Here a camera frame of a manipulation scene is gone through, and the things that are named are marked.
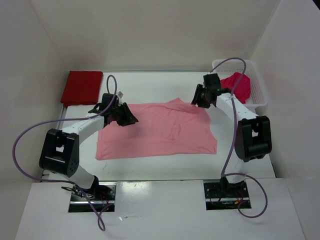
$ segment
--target white floor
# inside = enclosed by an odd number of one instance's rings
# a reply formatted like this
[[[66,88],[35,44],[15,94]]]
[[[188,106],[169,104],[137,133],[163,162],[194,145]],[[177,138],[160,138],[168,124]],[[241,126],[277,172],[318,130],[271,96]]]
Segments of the white floor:
[[[124,93],[124,101],[139,104],[163,103],[177,97],[190,102],[206,73],[113,74],[118,90]],[[100,98],[106,92],[106,77],[107,73]],[[65,117],[84,117],[91,108],[68,107]],[[102,215],[106,231],[99,230],[97,217],[92,212],[68,213],[70,192],[62,190],[62,184],[33,183],[16,240],[305,239],[286,182],[275,177],[268,155],[250,161],[249,171],[259,178],[268,195],[268,208],[262,217],[244,218],[237,210],[206,210],[202,180],[220,178],[233,136],[232,121],[222,111],[211,107],[208,113],[211,131],[218,141],[217,154],[99,161],[95,159],[96,132],[80,145],[80,164],[100,180],[117,181],[115,212]],[[49,177],[58,178],[55,174]],[[256,215],[263,209],[265,199],[250,179],[247,179],[247,188],[252,209],[243,211]]]
[[[259,180],[268,194],[268,209],[257,219],[237,210],[206,210],[203,181],[118,182],[115,212],[102,218],[106,231],[97,226],[92,212],[68,213],[70,192],[59,183],[34,183],[16,240],[304,240],[286,182]],[[247,180],[252,209],[265,204],[256,183]]]

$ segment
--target red folded cloth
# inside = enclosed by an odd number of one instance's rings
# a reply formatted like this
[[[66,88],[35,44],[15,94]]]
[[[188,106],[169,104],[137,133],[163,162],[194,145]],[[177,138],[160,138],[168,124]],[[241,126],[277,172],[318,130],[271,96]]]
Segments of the red folded cloth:
[[[237,80],[239,79],[241,73],[235,72],[232,76],[222,79],[220,81],[221,87],[226,89],[232,90],[234,85],[236,84]],[[234,95],[240,101],[240,103],[245,104],[246,100],[250,98],[251,88],[250,88],[250,78],[246,75],[243,75],[241,81],[236,86],[234,91]]]
[[[102,77],[102,71],[70,71],[61,98],[63,106],[97,104]]]

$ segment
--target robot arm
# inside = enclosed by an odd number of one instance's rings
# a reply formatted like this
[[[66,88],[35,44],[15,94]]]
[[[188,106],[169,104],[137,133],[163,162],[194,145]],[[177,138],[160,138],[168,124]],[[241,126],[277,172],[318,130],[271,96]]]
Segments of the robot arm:
[[[231,96],[229,89],[221,87],[216,73],[205,75],[203,79],[204,84],[196,87],[192,104],[201,108],[209,108],[213,104],[234,121],[233,98],[238,121],[234,146],[236,155],[231,155],[226,171],[247,174],[249,161],[262,159],[272,150],[270,121],[266,116],[256,115]],[[228,177],[231,184],[243,180],[244,177],[239,175]]]
[[[121,103],[121,92],[104,114],[96,116],[109,105],[112,97],[112,94],[105,93],[101,103],[89,111],[86,116],[87,120],[78,121],[61,130],[50,129],[46,134],[39,161],[42,169],[59,174],[66,180],[76,183],[93,197],[97,195],[97,190],[104,186],[99,186],[98,178],[79,165],[80,144],[113,121],[116,121],[119,126],[128,126],[138,122],[128,105]]]

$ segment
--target pink t-shirt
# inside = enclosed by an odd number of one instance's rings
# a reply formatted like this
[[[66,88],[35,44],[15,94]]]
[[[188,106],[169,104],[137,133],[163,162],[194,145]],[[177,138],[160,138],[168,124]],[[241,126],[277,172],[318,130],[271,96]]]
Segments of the pink t-shirt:
[[[128,107],[139,122],[129,126],[112,122],[100,130],[96,159],[216,153],[217,140],[204,108],[180,98]]]

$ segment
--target laundry basket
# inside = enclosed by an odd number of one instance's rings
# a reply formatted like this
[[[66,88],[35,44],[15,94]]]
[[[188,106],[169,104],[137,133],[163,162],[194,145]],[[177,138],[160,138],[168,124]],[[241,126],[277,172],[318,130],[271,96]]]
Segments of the laundry basket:
[[[214,60],[212,67],[214,68],[224,59]],[[250,98],[245,101],[245,106],[250,109],[255,109],[260,106],[266,106],[268,104],[268,95],[264,80],[259,73],[256,64],[251,60],[245,60],[246,70],[245,75],[250,78],[251,94]],[[242,73],[244,64],[240,60],[229,60],[221,64],[214,73],[219,75],[220,79],[230,77],[235,72]]]

